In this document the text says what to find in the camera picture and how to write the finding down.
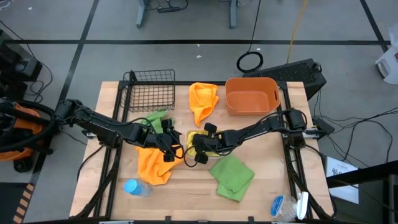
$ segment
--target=blue bottle cap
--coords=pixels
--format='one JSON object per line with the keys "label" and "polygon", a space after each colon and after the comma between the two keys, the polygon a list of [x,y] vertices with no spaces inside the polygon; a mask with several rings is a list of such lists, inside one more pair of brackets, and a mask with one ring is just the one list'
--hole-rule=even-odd
{"label": "blue bottle cap", "polygon": [[124,183],[124,191],[132,195],[140,195],[142,192],[142,186],[137,180],[131,179]]}

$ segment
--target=yellow cable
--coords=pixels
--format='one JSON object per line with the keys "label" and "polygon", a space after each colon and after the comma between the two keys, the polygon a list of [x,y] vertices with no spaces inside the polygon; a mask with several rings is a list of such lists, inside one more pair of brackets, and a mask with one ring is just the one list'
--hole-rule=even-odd
{"label": "yellow cable", "polygon": [[289,45],[289,54],[287,55],[287,62],[286,63],[289,63],[289,58],[292,55],[294,36],[296,35],[297,27],[299,26],[301,18],[303,17],[304,9],[306,8],[307,3],[308,3],[308,0],[304,0],[303,7],[301,8],[300,14],[298,15],[298,19],[297,19],[296,25],[294,26],[292,38],[290,40],[290,45]]}

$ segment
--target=orange plastic bin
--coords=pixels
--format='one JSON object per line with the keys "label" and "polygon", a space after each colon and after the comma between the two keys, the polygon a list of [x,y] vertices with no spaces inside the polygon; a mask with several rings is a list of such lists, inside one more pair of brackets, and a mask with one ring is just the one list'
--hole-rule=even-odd
{"label": "orange plastic bin", "polygon": [[278,85],[271,78],[230,78],[225,92],[231,115],[266,115],[280,104]]}

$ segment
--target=wooden tabletop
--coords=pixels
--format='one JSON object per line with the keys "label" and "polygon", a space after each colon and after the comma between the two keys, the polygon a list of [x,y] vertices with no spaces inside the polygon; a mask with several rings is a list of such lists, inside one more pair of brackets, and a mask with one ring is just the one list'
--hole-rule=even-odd
{"label": "wooden tabletop", "polygon": [[[117,82],[103,82],[96,111],[111,117],[117,93]],[[302,83],[288,83],[292,107],[303,111],[311,118],[307,97]],[[255,123],[258,116],[230,116],[225,109],[225,88],[219,86],[220,100],[212,114],[201,122],[217,125],[218,129],[241,129]],[[284,105],[280,93],[281,105]],[[148,113],[129,113],[127,120],[145,116]],[[186,145],[186,133],[197,130],[193,113],[188,103],[188,86],[176,86],[175,109],[167,114],[175,121],[175,129],[182,133],[181,143]],[[308,145],[318,149],[316,140],[307,139]],[[88,141],[85,158],[98,148],[96,139]],[[105,150],[91,158],[81,171],[77,183],[70,215],[76,215],[98,188]],[[125,193],[123,184],[137,174],[137,151],[134,146],[123,144],[118,182],[114,195],[111,218],[125,220],[164,220],[170,215],[173,220],[247,221],[253,216],[258,221],[271,221],[270,206],[281,194],[290,195],[289,181],[284,161],[282,141],[279,133],[270,133],[248,140],[233,153],[255,173],[242,202],[235,202],[216,194],[217,181],[208,170],[215,161],[188,168],[184,163],[172,169],[170,180],[165,185],[155,186],[148,198],[135,197]],[[317,202],[330,215],[333,213],[325,173],[319,155],[310,149],[302,149],[302,160],[307,186]],[[101,214],[104,214],[108,191],[103,195]]]}

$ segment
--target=metal table leg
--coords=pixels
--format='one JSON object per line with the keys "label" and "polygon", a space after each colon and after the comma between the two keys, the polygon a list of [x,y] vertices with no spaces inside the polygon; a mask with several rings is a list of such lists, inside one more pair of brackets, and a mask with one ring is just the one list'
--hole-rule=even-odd
{"label": "metal table leg", "polygon": [[142,25],[142,18],[144,17],[144,12],[145,12],[145,1],[146,0],[138,0],[139,7],[136,19],[136,25],[138,28],[140,28]]}
{"label": "metal table leg", "polygon": [[238,0],[231,0],[231,5],[229,6],[229,28],[235,29],[236,27],[236,6]]}

